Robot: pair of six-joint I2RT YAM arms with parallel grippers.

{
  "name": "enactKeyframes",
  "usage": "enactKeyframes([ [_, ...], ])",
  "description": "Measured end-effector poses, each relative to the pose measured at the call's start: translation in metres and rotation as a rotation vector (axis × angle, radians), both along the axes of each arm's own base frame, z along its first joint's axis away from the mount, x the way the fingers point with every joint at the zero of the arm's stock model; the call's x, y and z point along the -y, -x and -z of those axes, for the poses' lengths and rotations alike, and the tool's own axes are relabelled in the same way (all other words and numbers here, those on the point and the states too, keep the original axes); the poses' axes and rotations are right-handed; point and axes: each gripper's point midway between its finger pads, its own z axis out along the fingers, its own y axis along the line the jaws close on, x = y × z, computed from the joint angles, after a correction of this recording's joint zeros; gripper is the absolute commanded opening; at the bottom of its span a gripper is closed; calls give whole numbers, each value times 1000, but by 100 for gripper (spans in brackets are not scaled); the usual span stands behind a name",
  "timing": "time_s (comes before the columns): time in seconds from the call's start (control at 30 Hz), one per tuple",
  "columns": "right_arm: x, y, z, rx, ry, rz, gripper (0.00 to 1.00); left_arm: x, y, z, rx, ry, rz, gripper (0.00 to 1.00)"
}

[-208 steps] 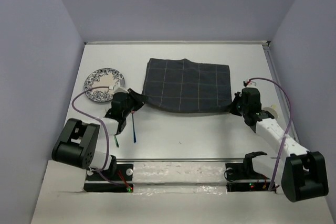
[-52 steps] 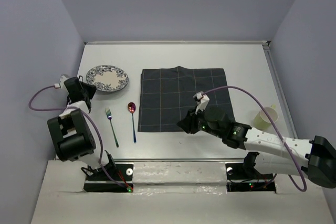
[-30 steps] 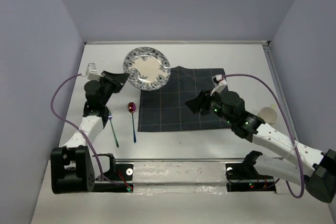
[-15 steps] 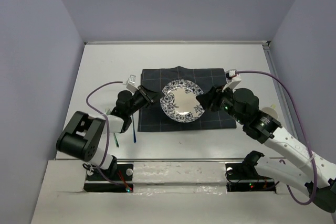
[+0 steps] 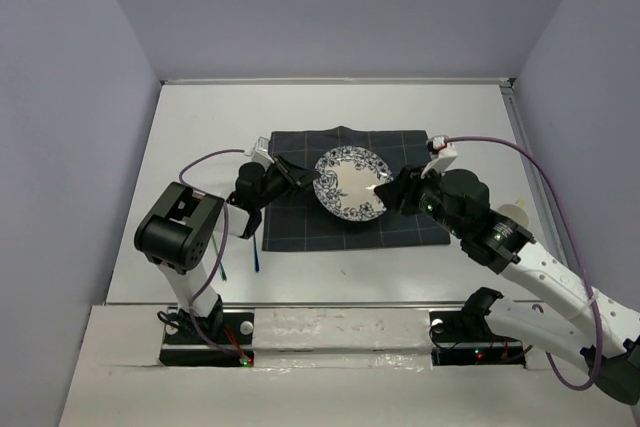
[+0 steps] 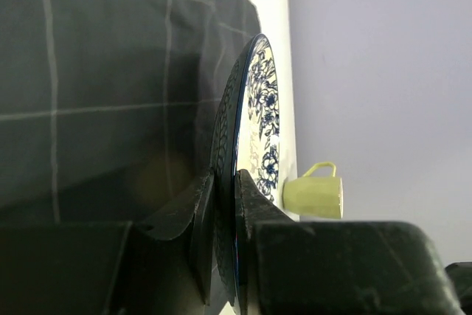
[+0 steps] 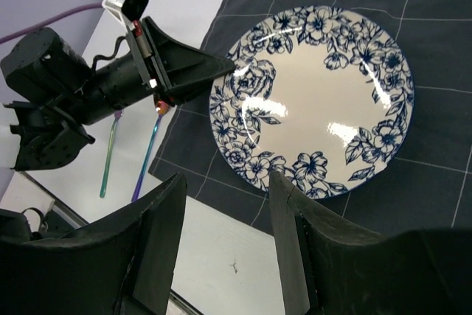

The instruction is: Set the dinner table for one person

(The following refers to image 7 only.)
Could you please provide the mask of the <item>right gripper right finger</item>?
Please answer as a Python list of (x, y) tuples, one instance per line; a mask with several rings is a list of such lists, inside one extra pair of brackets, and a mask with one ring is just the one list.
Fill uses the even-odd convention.
[(269, 175), (269, 208), (286, 314), (323, 314), (309, 238), (364, 246), (383, 237), (308, 198), (281, 172)]

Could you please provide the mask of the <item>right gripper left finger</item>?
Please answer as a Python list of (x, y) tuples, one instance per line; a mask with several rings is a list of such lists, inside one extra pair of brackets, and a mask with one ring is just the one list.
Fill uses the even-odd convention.
[(65, 239), (116, 241), (129, 252), (118, 314), (165, 314), (186, 206), (187, 181), (176, 173), (135, 202), (66, 234)]

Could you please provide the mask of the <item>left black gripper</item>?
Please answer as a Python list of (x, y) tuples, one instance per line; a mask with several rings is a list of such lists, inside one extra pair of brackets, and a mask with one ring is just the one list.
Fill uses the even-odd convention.
[(171, 38), (150, 16), (132, 25), (125, 36), (133, 62), (124, 85), (125, 107), (153, 95), (169, 105), (183, 105), (235, 70), (232, 60)]

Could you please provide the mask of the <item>iridescent spoon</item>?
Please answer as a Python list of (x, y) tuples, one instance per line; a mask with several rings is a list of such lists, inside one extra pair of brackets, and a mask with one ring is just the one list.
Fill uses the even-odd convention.
[(153, 96), (153, 103), (154, 103), (154, 107), (155, 107), (155, 110), (156, 110), (156, 113), (157, 113), (157, 118), (156, 118), (156, 121), (154, 123), (153, 130), (151, 131), (151, 134), (150, 134), (150, 139), (149, 139), (149, 142), (148, 142), (148, 145), (147, 145), (146, 154), (145, 154), (145, 157), (143, 159), (143, 163), (142, 163), (142, 166), (141, 166), (141, 170), (139, 172), (139, 177), (137, 179), (136, 186), (135, 186), (134, 191), (133, 191), (133, 195), (131, 197), (132, 202), (137, 201), (138, 198), (139, 198), (139, 195), (140, 195), (140, 192), (141, 192), (141, 189), (142, 189), (142, 184), (143, 184), (143, 181), (144, 181), (144, 178), (145, 178), (145, 174), (147, 172), (148, 163), (149, 163), (150, 156), (151, 156), (151, 153), (152, 153), (153, 145), (154, 145), (155, 138), (156, 138), (156, 135), (157, 135), (157, 131), (159, 129), (159, 124), (162, 121), (162, 117), (170, 109), (169, 104), (166, 103), (165, 101), (160, 100), (156, 95)]

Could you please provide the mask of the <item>blue floral plate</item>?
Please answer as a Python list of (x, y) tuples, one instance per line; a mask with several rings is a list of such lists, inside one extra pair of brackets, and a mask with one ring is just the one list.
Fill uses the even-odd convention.
[(314, 199), (382, 172), (412, 117), (414, 82), (395, 39), (330, 6), (259, 22), (227, 53), (233, 73), (209, 95), (215, 142), (230, 168), (267, 191), (273, 170)]

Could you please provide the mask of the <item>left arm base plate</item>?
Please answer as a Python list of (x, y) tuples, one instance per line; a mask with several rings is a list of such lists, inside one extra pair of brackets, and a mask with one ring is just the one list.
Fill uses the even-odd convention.
[[(27, 212), (39, 217), (38, 229), (34, 231), (27, 218)], [(26, 243), (47, 238), (62, 238), (76, 231), (73, 225), (54, 211), (44, 214), (38, 208), (30, 207), (22, 212), (1, 209), (1, 241)]]

